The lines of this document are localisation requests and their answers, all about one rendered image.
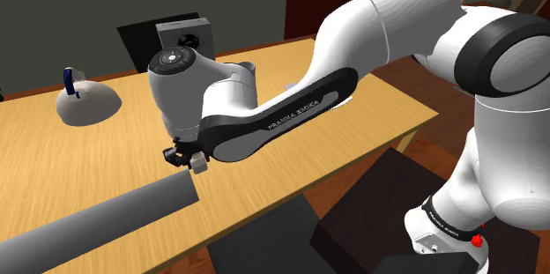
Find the black flat panel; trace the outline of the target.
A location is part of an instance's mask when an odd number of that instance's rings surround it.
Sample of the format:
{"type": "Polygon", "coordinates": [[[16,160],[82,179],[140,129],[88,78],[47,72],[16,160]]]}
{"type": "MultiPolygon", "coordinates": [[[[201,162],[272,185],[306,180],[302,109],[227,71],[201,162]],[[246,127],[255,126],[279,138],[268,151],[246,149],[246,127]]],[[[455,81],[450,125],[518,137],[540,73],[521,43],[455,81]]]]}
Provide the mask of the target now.
{"type": "Polygon", "coordinates": [[[124,47],[138,73],[146,72],[148,63],[162,50],[157,24],[180,20],[198,19],[197,12],[184,13],[160,19],[146,20],[116,28],[124,47]]]}

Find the wooden desk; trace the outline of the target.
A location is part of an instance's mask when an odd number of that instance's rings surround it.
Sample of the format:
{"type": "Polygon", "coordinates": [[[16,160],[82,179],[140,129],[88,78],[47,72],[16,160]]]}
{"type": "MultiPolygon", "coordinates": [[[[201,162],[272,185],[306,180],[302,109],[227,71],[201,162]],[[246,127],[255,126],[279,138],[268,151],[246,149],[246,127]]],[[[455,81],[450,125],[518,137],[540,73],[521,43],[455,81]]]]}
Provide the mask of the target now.
{"type": "MultiPolygon", "coordinates": [[[[145,74],[109,85],[120,110],[64,124],[56,93],[0,103],[0,242],[176,173],[145,74]]],[[[386,144],[408,142],[435,111],[367,75],[345,105],[278,137],[249,158],[209,162],[198,201],[67,262],[51,274],[142,274],[165,268],[298,196],[386,144]]]]}

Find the dark robot stand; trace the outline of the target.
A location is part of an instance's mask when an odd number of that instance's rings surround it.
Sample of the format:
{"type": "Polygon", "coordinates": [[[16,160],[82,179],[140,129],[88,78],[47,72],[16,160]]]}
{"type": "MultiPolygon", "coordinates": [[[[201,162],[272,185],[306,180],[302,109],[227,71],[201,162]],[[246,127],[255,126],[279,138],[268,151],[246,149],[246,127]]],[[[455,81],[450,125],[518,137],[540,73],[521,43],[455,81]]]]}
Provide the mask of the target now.
{"type": "MultiPolygon", "coordinates": [[[[414,255],[405,213],[436,192],[445,180],[389,148],[320,219],[310,244],[338,274],[375,274],[388,255],[414,255]]],[[[535,274],[539,237],[486,222],[487,274],[535,274]]]]}

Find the grey box with black mark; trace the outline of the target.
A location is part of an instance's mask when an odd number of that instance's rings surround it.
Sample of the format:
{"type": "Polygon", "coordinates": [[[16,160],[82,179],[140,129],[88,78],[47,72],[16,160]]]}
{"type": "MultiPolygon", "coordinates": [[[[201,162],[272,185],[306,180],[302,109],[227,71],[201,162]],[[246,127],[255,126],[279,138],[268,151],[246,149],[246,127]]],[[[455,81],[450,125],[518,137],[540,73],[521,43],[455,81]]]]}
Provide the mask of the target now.
{"type": "Polygon", "coordinates": [[[185,46],[215,59],[212,24],[207,18],[161,23],[156,25],[156,29],[164,49],[185,46]]]}

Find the long grey tube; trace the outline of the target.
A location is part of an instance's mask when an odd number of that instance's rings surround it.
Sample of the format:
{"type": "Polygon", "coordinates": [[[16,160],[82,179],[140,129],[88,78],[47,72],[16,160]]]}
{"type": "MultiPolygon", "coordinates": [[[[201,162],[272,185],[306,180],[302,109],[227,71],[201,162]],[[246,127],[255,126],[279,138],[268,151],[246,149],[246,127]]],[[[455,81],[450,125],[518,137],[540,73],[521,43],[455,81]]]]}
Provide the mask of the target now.
{"type": "Polygon", "coordinates": [[[41,274],[197,201],[182,170],[0,242],[0,274],[41,274]]]}

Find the dark grey block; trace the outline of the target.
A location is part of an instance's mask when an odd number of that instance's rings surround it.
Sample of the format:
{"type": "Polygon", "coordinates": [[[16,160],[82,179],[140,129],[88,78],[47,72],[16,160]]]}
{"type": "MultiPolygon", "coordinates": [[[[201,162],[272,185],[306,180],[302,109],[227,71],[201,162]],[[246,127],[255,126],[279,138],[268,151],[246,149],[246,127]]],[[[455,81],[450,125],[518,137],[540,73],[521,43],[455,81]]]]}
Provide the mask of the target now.
{"type": "Polygon", "coordinates": [[[216,274],[337,274],[310,246],[319,218],[299,195],[207,246],[216,274]]]}

